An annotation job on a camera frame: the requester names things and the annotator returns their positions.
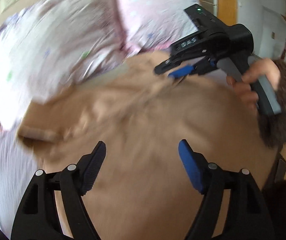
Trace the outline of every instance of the pillowcase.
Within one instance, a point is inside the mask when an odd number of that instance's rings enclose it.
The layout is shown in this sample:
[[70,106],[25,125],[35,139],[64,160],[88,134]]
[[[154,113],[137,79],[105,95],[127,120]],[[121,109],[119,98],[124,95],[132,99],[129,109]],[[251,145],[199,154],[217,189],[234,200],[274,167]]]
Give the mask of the pillowcase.
[[199,0],[117,0],[129,56],[165,49],[197,31],[184,9]]
[[73,84],[120,65],[123,36],[113,0],[43,0],[0,31],[0,123],[21,120]]

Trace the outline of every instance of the gray handle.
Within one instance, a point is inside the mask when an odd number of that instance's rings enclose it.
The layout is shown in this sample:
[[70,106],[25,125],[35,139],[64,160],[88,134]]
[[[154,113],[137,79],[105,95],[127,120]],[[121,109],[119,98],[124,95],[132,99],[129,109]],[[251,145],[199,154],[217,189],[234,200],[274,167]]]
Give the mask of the gray handle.
[[[217,67],[224,70],[228,75],[233,76],[237,81],[241,80],[241,76],[249,69],[248,57],[249,53],[241,51],[230,56],[230,61],[224,59],[218,62]],[[261,76],[258,81],[251,84],[253,91],[257,92],[259,96],[258,111],[264,115],[274,115],[282,112],[281,106],[277,102],[275,91],[272,85],[267,80],[266,76]]]

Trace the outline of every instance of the human hand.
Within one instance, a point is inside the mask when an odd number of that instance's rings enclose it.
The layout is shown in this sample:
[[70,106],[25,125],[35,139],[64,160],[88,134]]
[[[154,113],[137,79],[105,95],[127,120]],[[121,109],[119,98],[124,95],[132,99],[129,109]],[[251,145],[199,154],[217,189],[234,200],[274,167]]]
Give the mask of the human hand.
[[251,91],[250,84],[256,82],[262,75],[266,75],[268,81],[276,91],[281,74],[278,67],[269,58],[253,63],[242,76],[242,82],[236,82],[236,80],[230,76],[226,78],[227,84],[233,88],[236,95],[255,115],[258,112],[256,102],[259,100],[259,96],[256,92]]

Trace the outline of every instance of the brown blanket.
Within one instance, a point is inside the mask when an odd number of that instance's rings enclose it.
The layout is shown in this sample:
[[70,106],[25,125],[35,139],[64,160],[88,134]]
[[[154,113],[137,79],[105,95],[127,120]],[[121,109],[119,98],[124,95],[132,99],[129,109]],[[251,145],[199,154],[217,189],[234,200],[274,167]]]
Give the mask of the brown blanket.
[[[248,168],[261,188],[273,165],[276,151],[264,146],[256,118],[233,92],[204,77],[155,76],[154,66],[167,57],[140,54],[64,98],[32,103],[19,129],[26,143],[37,139],[28,143],[47,173],[77,163],[99,140],[106,143],[105,161],[83,197],[102,239],[184,239],[202,196],[179,158],[182,139],[223,169]],[[58,194],[57,205],[67,226]]]

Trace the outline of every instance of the metal screw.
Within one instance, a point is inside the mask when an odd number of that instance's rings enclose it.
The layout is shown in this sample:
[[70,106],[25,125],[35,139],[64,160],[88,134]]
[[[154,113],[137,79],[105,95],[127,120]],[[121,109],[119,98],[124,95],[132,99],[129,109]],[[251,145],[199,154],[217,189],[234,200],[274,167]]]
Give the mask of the metal screw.
[[248,169],[242,169],[242,173],[244,175],[249,175],[250,174],[250,171]]
[[35,175],[36,176],[41,176],[43,174],[43,171],[42,170],[37,170],[36,172],[35,172]]
[[209,167],[211,170],[216,170],[218,166],[217,166],[215,163],[209,163],[208,167]]
[[67,167],[67,169],[68,169],[69,171],[74,171],[74,170],[76,169],[76,165],[75,165],[75,164],[70,164],[70,165]]

